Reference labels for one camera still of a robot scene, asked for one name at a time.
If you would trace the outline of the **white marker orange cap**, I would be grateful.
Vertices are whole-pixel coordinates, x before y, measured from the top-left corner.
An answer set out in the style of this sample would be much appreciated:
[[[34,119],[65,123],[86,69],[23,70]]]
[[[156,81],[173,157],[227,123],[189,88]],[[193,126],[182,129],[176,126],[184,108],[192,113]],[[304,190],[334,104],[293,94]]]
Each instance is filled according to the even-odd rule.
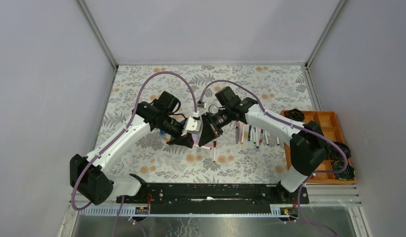
[[[241,138],[240,138],[240,143],[241,143],[241,145],[244,144],[244,133],[245,133],[245,125],[243,124],[243,125],[241,126]]]

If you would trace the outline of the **purple pen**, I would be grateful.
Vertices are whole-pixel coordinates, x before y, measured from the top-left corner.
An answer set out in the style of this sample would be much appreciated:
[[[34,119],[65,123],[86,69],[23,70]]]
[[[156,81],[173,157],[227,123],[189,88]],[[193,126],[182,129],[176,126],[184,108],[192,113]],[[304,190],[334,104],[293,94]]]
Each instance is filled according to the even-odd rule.
[[[249,125],[248,133],[247,133],[247,141],[248,141],[248,142],[251,141],[251,133],[252,133],[252,126]]]

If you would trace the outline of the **red orange gel pen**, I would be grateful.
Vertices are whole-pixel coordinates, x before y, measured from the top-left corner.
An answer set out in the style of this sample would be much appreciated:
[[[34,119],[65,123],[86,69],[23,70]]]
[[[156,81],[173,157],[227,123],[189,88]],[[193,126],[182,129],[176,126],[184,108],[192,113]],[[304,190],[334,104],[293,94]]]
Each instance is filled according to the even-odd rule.
[[[263,137],[264,137],[264,130],[260,129],[260,132],[259,132],[259,146],[261,146],[262,143],[263,143]]]

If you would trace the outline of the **white marker blue eraser cap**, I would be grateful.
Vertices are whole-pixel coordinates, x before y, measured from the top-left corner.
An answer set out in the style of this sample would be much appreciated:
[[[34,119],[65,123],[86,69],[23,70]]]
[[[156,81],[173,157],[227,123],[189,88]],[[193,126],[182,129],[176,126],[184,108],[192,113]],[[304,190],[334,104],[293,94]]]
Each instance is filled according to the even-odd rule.
[[[268,134],[267,134],[266,131],[264,132],[264,138],[265,138],[265,143],[268,146],[269,145],[269,140],[268,140]]]

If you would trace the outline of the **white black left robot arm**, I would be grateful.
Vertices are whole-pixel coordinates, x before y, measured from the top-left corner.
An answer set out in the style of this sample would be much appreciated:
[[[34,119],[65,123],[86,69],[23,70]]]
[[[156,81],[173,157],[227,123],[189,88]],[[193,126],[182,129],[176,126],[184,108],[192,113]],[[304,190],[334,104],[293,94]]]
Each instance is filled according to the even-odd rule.
[[[84,157],[73,156],[70,160],[73,192],[79,192],[94,205],[100,205],[110,195],[128,196],[135,203],[144,201],[147,190],[143,181],[133,175],[114,176],[110,171],[132,145],[154,129],[170,136],[168,144],[192,148],[192,134],[200,132],[201,122],[198,113],[182,121],[174,119],[179,106],[179,100],[166,91],[152,103],[140,102],[133,118],[102,145]]]

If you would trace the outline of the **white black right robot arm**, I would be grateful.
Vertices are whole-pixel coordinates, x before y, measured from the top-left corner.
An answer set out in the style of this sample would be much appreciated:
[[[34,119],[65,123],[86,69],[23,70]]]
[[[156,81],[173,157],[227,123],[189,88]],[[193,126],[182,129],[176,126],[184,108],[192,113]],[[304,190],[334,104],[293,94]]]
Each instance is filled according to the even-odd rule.
[[[222,107],[214,114],[202,114],[198,145],[204,146],[216,140],[222,135],[222,128],[234,121],[263,129],[278,137],[290,147],[291,166],[280,181],[277,197],[283,203],[290,203],[296,198],[299,186],[329,155],[329,144],[325,141],[320,125],[316,122],[294,121],[263,110],[259,102],[249,97],[241,99],[229,86],[218,91],[215,96]]]

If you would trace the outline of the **floral patterned table mat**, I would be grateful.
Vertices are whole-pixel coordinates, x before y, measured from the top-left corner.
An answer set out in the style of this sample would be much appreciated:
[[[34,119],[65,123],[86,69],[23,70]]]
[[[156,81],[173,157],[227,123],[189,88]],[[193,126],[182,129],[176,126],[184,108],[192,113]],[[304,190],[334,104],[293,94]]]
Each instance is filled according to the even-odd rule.
[[[216,112],[215,93],[230,86],[241,98],[257,96],[262,105],[279,113],[288,109],[311,110],[312,104],[298,65],[273,66],[120,66],[104,114],[97,144],[102,144],[130,118],[137,96],[151,102],[167,91],[181,101],[175,119],[193,110],[190,90]],[[170,183],[276,183],[287,171],[284,144],[277,146],[268,134],[259,149],[248,141],[235,144],[233,124],[223,128],[213,150],[171,146],[158,130],[147,134],[113,165],[112,175],[137,174],[147,182]]]

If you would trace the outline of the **orange wooden compartment tray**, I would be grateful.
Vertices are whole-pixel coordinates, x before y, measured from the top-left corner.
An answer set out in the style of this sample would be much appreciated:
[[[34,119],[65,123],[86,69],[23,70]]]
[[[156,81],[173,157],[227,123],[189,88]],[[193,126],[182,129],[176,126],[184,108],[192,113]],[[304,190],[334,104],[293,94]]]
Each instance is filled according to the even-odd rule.
[[[333,141],[346,155],[347,159],[351,158],[351,150],[345,144],[345,140],[340,129],[335,112],[321,111],[300,111],[293,109],[290,111],[283,110],[281,115],[286,118],[309,123],[314,121],[318,123],[326,138]],[[318,170],[336,171],[343,166],[343,157],[333,146],[330,146],[331,154],[318,167]],[[348,162],[347,168],[340,173],[317,173],[308,180],[311,184],[330,184],[330,185],[351,185],[356,183],[356,172],[351,162]]]

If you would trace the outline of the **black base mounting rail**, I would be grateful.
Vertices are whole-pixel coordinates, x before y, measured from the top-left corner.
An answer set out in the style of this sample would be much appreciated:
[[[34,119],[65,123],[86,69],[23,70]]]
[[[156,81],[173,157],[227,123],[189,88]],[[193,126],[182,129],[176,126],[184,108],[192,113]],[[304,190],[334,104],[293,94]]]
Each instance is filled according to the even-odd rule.
[[[290,193],[276,184],[204,184],[204,183],[146,183],[134,196],[117,197],[117,203],[184,206],[223,205],[236,209],[242,205],[284,205],[296,207],[308,204],[306,188]]]

